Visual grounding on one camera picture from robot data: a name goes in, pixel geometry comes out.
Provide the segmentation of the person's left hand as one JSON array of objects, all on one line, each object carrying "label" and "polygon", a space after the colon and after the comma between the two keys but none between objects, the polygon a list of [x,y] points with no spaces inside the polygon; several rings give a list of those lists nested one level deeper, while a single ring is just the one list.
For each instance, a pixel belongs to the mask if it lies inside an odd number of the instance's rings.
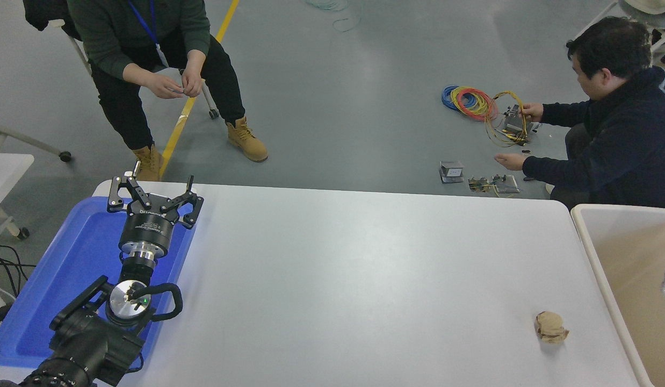
[{"label": "person's left hand", "polygon": [[522,171],[527,157],[525,154],[499,153],[495,154],[494,160],[507,170]]},{"label": "person's left hand", "polygon": [[197,97],[203,89],[203,78],[201,76],[201,66],[187,64],[183,73],[183,93],[188,97]]}]

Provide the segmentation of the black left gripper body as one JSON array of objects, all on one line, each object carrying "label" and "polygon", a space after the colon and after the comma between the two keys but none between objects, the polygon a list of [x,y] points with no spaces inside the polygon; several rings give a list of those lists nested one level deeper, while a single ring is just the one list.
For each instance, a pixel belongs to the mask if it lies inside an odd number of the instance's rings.
[{"label": "black left gripper body", "polygon": [[145,209],[142,201],[133,200],[126,206],[126,222],[118,242],[119,249],[131,254],[140,244],[151,245],[154,254],[168,253],[171,235],[177,218],[169,220],[167,213],[161,213],[161,206],[166,206],[169,198],[150,196],[151,208]]}]

